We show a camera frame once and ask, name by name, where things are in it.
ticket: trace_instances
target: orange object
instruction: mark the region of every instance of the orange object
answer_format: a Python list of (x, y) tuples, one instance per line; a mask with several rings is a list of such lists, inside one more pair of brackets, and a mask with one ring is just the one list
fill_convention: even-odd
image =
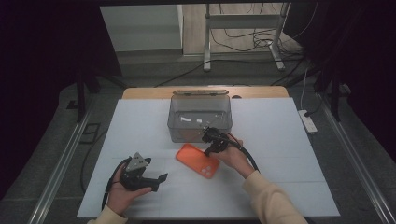
[(178, 151), (176, 159), (208, 179), (212, 178), (219, 167), (218, 159), (207, 157), (201, 149), (189, 143)]

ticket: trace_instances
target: power strip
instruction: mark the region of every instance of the power strip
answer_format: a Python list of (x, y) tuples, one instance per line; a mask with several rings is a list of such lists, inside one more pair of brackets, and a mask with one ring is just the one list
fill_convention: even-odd
[(303, 121), (306, 131), (308, 133), (317, 133), (318, 129), (315, 126), (314, 121), (312, 121), (310, 117), (305, 116), (306, 110), (299, 110), (298, 113), (300, 115), (301, 120)]

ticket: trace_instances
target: beige sleeve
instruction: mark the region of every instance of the beige sleeve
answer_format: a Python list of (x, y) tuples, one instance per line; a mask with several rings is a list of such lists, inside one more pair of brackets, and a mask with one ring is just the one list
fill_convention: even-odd
[(96, 220), (90, 220), (88, 224), (125, 224), (128, 218), (120, 217), (105, 205), (102, 213)]
[(261, 223), (306, 223), (286, 192), (269, 182), (258, 171), (245, 180), (243, 188), (250, 195), (251, 206)]

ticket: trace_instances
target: table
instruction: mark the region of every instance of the table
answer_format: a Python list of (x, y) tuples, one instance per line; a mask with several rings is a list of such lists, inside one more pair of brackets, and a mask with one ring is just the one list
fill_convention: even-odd
[[(78, 217), (100, 213), (99, 196), (117, 163), (131, 153), (152, 158), (146, 177), (169, 173), (156, 193), (139, 198), (126, 216), (139, 219), (254, 218), (243, 178), (221, 164), (205, 179), (175, 159), (182, 143), (170, 140), (166, 121), (174, 90), (228, 90), (233, 130), (259, 169), (289, 195), (304, 216), (339, 216), (292, 98), (282, 87), (128, 89), (119, 100)], [(194, 143), (199, 148), (207, 144)]]

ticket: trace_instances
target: gray carpet floor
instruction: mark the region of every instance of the gray carpet floor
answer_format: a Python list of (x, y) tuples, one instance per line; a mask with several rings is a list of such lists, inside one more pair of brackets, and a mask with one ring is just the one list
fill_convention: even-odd
[[(240, 55), (236, 58), (247, 60), (245, 56)], [(280, 73), (276, 70), (273, 63), (251, 63), (257, 62), (257, 59), (247, 60), (250, 63), (213, 62), (212, 70), (207, 73), (202, 70), (202, 66), (199, 67), (200, 61), (183, 60), (177, 62), (170, 60), (169, 62), (168, 58), (162, 61), (152, 60), (149, 63), (144, 63), (144, 60), (140, 60), (138, 63), (123, 63), (121, 65), (123, 77), (117, 77), (117, 79), (129, 86), (152, 87), (198, 67), (184, 77), (165, 85), (270, 85), (285, 76), (297, 64), (295, 61), (285, 62), (287, 70)], [(296, 74), (303, 73), (305, 68), (306, 63), (302, 63), (300, 68), (296, 70)], [(94, 134), (90, 133), (90, 128), (95, 129), (96, 127), (98, 133), (103, 133), (106, 130), (117, 101), (123, 93), (123, 89), (113, 82), (101, 77), (98, 80), (102, 87), (101, 91), (96, 94), (87, 92), (87, 102), (92, 102), (92, 115), (88, 121), (89, 128), (86, 130), (86, 134), (81, 136), (80, 143), (67, 168), (62, 184), (56, 193), (44, 223), (87, 223), (88, 221), (86, 218), (76, 218), (79, 204), (83, 198), (80, 171), (84, 157), (87, 151), (90, 150), (82, 172), (83, 186), (86, 188), (105, 139), (104, 137), (99, 139), (94, 145), (89, 143), (95, 138)], [(320, 104), (320, 100), (312, 88), (314, 81), (315, 77), (309, 77), (306, 81), (304, 109), (308, 111), (315, 110)], [(288, 88), (288, 91), (290, 97), (294, 99), (297, 108), (300, 109), (303, 82)], [(61, 92), (58, 109), (47, 132), (42, 137), (35, 153), (8, 191), (6, 197), (0, 202), (1, 223), (19, 224), (26, 223), (29, 220), (51, 172), (76, 127), (78, 112), (76, 109), (67, 109), (69, 102), (76, 101), (76, 99), (75, 85)], [(350, 139), (359, 150), (362, 160), (387, 199), (393, 214), (395, 214), (395, 162), (391, 160), (386, 151), (356, 117), (347, 104), (347, 98), (340, 99), (339, 111), (341, 122)], [(324, 111), (320, 109), (311, 118), (318, 128), (318, 132), (310, 136), (310, 141), (341, 216), (311, 217), (310, 220), (315, 223), (382, 223)], [(145, 221), (145, 223), (153, 222), (163, 223), (163, 221)]]

